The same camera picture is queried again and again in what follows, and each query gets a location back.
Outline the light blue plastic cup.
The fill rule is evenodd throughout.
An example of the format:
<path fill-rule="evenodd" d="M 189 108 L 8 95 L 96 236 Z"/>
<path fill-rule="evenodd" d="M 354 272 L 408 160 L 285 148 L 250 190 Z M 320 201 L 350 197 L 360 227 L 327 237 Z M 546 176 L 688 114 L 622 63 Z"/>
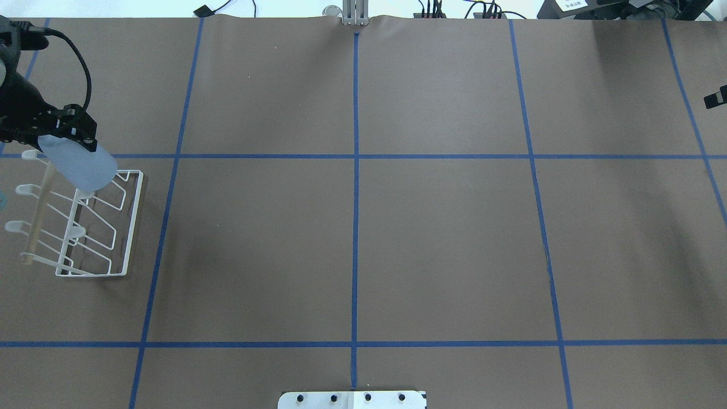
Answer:
<path fill-rule="evenodd" d="M 40 150 L 78 190 L 92 192 L 111 183 L 119 170 L 117 161 L 101 145 L 88 151 L 68 138 L 38 137 Z"/>

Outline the black laptop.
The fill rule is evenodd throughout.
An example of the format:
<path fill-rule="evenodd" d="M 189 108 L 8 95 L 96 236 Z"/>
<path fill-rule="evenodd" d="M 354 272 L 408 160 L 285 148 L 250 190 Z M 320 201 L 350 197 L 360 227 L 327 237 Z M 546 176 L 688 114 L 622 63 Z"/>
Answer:
<path fill-rule="evenodd" d="M 712 1 L 543 1 L 538 20 L 694 21 Z"/>

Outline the small black puck device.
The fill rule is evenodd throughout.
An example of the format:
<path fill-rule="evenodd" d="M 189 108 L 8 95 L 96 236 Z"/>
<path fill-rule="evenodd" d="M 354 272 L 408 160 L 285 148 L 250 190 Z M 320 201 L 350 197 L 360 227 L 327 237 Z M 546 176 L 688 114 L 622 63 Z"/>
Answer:
<path fill-rule="evenodd" d="M 216 11 L 209 8 L 207 5 L 202 5 L 202 7 L 199 7 L 193 11 L 193 14 L 197 16 L 197 18 L 208 18 L 208 16 L 215 15 Z"/>

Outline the aluminium frame post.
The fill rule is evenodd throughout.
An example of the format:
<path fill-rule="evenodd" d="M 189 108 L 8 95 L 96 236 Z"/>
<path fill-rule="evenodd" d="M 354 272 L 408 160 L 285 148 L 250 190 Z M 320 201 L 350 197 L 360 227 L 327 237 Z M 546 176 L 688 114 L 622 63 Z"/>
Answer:
<path fill-rule="evenodd" d="M 343 0 L 341 19 L 344 26 L 368 26 L 369 1 Z"/>

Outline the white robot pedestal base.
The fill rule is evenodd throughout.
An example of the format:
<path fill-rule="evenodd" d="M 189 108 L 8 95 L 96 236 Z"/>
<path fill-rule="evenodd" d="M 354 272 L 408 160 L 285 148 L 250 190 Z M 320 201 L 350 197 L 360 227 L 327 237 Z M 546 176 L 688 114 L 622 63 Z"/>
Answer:
<path fill-rule="evenodd" d="M 299 391 L 281 394 L 278 408 L 427 408 L 425 391 Z"/>

